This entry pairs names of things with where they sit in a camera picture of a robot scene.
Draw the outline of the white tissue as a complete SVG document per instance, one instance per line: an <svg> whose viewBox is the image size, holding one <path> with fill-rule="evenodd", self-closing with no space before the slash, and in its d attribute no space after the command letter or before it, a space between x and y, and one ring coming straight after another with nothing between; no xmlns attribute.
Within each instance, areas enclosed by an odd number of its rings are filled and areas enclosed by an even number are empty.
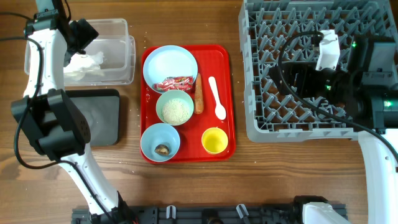
<svg viewBox="0 0 398 224"><path fill-rule="evenodd" d="M81 80L88 72L100 70L101 64L104 62L104 53L98 52L94 55L75 54L69 65L63 71L65 78L72 80Z"/></svg>

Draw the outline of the red snack wrapper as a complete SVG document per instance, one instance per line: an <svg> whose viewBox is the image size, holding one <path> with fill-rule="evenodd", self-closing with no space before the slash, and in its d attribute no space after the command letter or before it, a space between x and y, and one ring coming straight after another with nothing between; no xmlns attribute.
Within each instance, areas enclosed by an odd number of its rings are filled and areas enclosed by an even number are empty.
<svg viewBox="0 0 398 224"><path fill-rule="evenodd" d="M157 91L166 92L169 90L191 90L193 87L193 77L168 77L160 83L154 85Z"/></svg>

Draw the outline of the mint green bowl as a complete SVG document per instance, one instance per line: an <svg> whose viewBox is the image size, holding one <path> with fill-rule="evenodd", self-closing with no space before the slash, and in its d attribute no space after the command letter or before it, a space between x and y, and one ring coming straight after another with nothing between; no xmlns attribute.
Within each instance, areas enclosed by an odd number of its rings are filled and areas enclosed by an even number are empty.
<svg viewBox="0 0 398 224"><path fill-rule="evenodd" d="M188 93L182 90L170 90L159 97L155 110L162 122L179 126L192 117L194 104Z"/></svg>

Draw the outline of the pile of white rice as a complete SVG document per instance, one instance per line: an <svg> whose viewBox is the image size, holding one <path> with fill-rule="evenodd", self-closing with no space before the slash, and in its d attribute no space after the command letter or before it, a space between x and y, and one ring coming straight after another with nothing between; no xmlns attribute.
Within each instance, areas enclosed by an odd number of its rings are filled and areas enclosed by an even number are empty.
<svg viewBox="0 0 398 224"><path fill-rule="evenodd" d="M181 99L172 99L162 108L162 117L170 125L180 125L190 118L190 108Z"/></svg>

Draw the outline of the light blue bowl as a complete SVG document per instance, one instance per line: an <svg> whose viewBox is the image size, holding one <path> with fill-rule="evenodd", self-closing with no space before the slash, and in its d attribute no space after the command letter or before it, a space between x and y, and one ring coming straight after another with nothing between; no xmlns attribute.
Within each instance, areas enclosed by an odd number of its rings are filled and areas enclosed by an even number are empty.
<svg viewBox="0 0 398 224"><path fill-rule="evenodd" d="M149 126L141 136L141 152L152 162L166 162L171 160L180 149L180 135L177 130L165 123ZM165 146L169 153L161 155L155 151L158 146Z"/></svg>

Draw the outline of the yellow cup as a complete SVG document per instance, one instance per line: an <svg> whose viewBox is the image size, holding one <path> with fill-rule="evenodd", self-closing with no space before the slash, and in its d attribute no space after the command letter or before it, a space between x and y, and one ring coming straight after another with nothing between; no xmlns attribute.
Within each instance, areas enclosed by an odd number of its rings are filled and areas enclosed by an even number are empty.
<svg viewBox="0 0 398 224"><path fill-rule="evenodd" d="M219 154L227 148L229 140L222 129L209 128L202 134L201 143L207 153Z"/></svg>

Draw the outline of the orange carrot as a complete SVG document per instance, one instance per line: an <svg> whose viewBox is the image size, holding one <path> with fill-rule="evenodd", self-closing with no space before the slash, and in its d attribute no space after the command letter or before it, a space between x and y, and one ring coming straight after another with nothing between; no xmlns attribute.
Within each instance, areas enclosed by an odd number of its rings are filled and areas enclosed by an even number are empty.
<svg viewBox="0 0 398 224"><path fill-rule="evenodd" d="M204 110L204 102L203 102L203 88L201 83L201 75L198 73L196 82L195 82L195 96L194 96L194 104L195 114L201 114Z"/></svg>

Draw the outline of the brown mushroom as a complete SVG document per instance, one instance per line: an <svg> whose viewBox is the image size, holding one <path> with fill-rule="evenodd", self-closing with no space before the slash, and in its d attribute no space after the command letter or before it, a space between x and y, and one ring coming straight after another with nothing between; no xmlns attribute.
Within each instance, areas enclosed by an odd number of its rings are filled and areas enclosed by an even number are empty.
<svg viewBox="0 0 398 224"><path fill-rule="evenodd" d="M159 144L155 147L155 153L161 156L168 156L170 154L170 149L164 144Z"/></svg>

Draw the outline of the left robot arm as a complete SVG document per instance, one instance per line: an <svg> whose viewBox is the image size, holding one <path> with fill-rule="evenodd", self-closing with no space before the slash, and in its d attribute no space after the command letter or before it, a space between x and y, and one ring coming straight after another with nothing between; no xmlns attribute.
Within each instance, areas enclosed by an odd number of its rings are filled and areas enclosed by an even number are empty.
<svg viewBox="0 0 398 224"><path fill-rule="evenodd" d="M88 204L88 223L138 223L139 219L108 182L91 151L90 127L65 92L63 69L99 33L85 20L72 21L66 1L37 1L22 40L30 43L29 82L23 98L11 104L17 121L14 154L19 164L33 170L19 152L24 133L48 167L58 165L73 179Z"/></svg>

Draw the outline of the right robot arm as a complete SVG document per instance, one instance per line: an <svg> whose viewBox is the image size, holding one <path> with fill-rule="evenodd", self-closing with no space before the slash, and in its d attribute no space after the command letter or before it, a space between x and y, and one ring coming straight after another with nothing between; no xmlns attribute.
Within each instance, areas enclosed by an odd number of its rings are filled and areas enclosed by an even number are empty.
<svg viewBox="0 0 398 224"><path fill-rule="evenodd" d="M357 35L346 70L337 70L337 40L311 32L320 49L319 65L283 62L281 47L271 78L311 110L345 123L358 132L366 169L369 223L397 223L397 81L391 37Z"/></svg>

